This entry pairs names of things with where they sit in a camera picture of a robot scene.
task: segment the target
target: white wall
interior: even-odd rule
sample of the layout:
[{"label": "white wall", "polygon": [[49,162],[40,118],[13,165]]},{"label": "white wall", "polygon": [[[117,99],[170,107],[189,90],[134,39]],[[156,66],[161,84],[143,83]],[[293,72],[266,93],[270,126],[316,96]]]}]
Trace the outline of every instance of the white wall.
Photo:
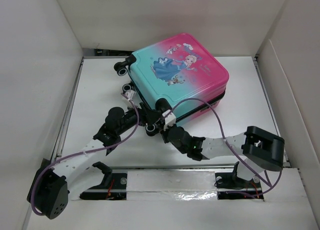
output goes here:
[{"label": "white wall", "polygon": [[320,4],[287,0],[258,59],[290,161],[320,223]]},{"label": "white wall", "polygon": [[284,0],[58,0],[84,48],[137,50],[193,34],[215,56],[254,56]]},{"label": "white wall", "polygon": [[20,230],[82,59],[56,0],[0,0],[0,228]]}]

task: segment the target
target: screw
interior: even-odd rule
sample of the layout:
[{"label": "screw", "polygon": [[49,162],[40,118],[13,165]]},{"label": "screw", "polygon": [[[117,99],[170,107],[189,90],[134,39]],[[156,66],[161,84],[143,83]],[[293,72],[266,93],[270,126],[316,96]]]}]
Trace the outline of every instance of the screw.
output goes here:
[{"label": "screw", "polygon": [[216,181],[217,183],[221,183],[221,182],[222,182],[222,177],[221,177],[221,176],[217,176],[217,177],[215,178],[215,181]]},{"label": "screw", "polygon": [[260,178],[258,176],[254,176],[252,180],[254,181],[255,184],[260,183]]},{"label": "screw", "polygon": [[121,183],[122,185],[127,184],[127,179],[126,179],[125,177],[122,177],[122,178],[120,179],[120,183]]}]

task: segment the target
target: white floor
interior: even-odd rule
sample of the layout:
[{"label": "white floor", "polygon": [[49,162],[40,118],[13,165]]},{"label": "white floor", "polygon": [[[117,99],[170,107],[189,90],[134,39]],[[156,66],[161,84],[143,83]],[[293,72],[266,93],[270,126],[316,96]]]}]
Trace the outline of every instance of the white floor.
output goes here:
[{"label": "white floor", "polygon": [[[217,107],[227,136],[256,125],[276,133],[265,95],[250,57],[218,57],[229,71],[226,95]],[[104,122],[108,110],[125,107],[120,92],[128,76],[118,77],[113,65],[119,59],[84,61],[63,155],[81,150]],[[185,125],[195,136],[219,138],[211,112]],[[203,166],[234,163],[233,157],[193,161],[160,136],[147,137],[140,127],[104,161],[111,167]],[[274,183],[277,172],[270,173]],[[307,195],[297,169],[286,168],[278,186],[261,200],[124,200],[69,201],[54,220],[31,214],[28,230],[316,230]]]},{"label": "white floor", "polygon": [[[226,94],[216,108],[226,136],[238,135],[248,126],[257,126],[272,133],[276,128],[251,57],[217,57],[228,70],[230,79]],[[113,69],[122,59],[85,59],[65,139],[63,156],[80,151],[97,133],[112,107],[123,107],[122,85],[129,76],[119,77]],[[183,126],[197,137],[220,138],[218,122],[212,112]],[[117,147],[103,161],[110,167],[176,167],[233,164],[234,156],[217,157],[201,162],[182,155],[161,136],[148,137],[143,127]]]}]

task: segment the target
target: suitcase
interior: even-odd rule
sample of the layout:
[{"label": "suitcase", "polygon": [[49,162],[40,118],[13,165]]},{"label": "suitcase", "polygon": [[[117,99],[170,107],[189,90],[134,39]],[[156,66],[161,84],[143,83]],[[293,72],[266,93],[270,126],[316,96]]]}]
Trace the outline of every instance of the suitcase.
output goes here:
[{"label": "suitcase", "polygon": [[[131,83],[122,90],[134,87],[150,109],[155,109],[160,98],[171,107],[186,98],[199,98],[216,106],[225,95],[229,79],[227,70],[187,33],[134,51],[114,69],[119,76],[128,72]],[[174,111],[176,122],[193,119],[207,109],[200,101],[183,102]]]}]

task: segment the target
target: suitcase wheel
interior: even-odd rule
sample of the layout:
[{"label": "suitcase wheel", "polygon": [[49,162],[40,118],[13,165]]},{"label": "suitcase wheel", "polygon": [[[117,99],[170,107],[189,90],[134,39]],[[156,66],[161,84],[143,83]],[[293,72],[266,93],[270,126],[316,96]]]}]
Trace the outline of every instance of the suitcase wheel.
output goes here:
[{"label": "suitcase wheel", "polygon": [[127,67],[125,65],[125,62],[117,62],[114,66],[113,66],[114,70],[116,70],[116,73],[119,76],[124,76],[127,74],[128,70]]},{"label": "suitcase wheel", "polygon": [[128,72],[126,67],[122,67],[119,70],[116,71],[116,73],[118,74],[118,76],[122,77],[124,75],[126,75]]},{"label": "suitcase wheel", "polygon": [[131,89],[133,89],[133,86],[130,83],[127,83],[127,84],[122,86],[123,93],[128,92]]},{"label": "suitcase wheel", "polygon": [[145,132],[149,137],[153,137],[159,132],[159,130],[158,130],[157,126],[155,124],[153,124],[153,125],[146,125]]}]

